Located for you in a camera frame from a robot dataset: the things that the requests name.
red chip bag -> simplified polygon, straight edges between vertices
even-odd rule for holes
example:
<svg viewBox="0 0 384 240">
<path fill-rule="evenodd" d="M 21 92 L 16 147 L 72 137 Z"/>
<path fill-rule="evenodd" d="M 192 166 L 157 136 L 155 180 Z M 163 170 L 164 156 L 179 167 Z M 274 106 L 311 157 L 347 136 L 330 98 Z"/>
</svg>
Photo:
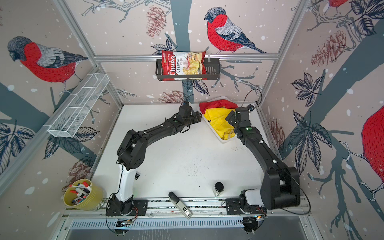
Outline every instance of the red chip bag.
<svg viewBox="0 0 384 240">
<path fill-rule="evenodd" d="M 203 64 L 205 51 L 202 53 L 162 51 L 161 65 L 163 75 L 207 74 Z M 166 78 L 163 81 L 185 80 L 186 78 Z"/>
</svg>

white table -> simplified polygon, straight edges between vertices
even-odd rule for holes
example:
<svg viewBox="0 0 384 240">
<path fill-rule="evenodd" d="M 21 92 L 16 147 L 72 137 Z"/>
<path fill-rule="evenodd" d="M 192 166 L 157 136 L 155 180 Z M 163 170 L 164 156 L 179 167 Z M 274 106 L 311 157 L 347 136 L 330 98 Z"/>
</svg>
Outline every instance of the white table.
<svg viewBox="0 0 384 240">
<path fill-rule="evenodd" d="M 198 104 L 191 106 L 200 111 Z M 92 182 L 105 189 L 107 196 L 116 192 L 116 152 L 127 131 L 157 126 L 178 109 L 178 104 L 125 105 Z M 250 114 L 250 120 L 266 141 L 256 111 Z M 239 139 L 221 143 L 205 121 L 150 145 L 137 171 L 140 177 L 134 183 L 134 198 L 168 197 L 170 191 L 179 197 L 214 197 L 212 189 L 216 182 L 224 185 L 220 197 L 237 197 L 244 189 L 260 187 L 264 177 L 259 163 Z"/>
</svg>

white wire basket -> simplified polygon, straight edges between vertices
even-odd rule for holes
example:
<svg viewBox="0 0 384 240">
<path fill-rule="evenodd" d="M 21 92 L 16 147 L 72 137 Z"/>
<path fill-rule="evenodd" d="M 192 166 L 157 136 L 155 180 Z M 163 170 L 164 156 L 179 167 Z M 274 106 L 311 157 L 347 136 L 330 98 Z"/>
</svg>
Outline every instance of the white wire basket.
<svg viewBox="0 0 384 240">
<path fill-rule="evenodd" d="M 73 137 L 109 83 L 107 74 L 88 75 L 88 80 L 48 129 L 54 137 Z"/>
</svg>

yellow cloth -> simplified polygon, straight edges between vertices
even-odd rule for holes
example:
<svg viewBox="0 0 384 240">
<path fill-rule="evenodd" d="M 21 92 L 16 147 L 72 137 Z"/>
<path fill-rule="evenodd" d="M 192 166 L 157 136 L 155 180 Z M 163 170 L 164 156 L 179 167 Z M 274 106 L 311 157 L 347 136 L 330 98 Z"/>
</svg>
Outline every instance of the yellow cloth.
<svg viewBox="0 0 384 240">
<path fill-rule="evenodd" d="M 204 117 L 209 121 L 213 129 L 223 140 L 234 137 L 233 127 L 225 120 L 228 114 L 234 109 L 207 108 Z"/>
</svg>

red cloth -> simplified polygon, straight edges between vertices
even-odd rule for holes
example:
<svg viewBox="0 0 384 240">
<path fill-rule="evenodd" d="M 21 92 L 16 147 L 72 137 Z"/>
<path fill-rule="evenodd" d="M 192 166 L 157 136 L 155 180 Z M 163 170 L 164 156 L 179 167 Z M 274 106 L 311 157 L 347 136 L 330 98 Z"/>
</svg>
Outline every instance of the red cloth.
<svg viewBox="0 0 384 240">
<path fill-rule="evenodd" d="M 235 109 L 237 108 L 237 104 L 230 102 L 228 100 L 222 99 L 222 100 L 217 100 L 217 101 L 212 101 L 212 102 L 207 102 L 207 103 L 200 103 L 200 111 L 204 115 L 205 110 L 207 108 L 229 108 L 229 109 Z"/>
</svg>

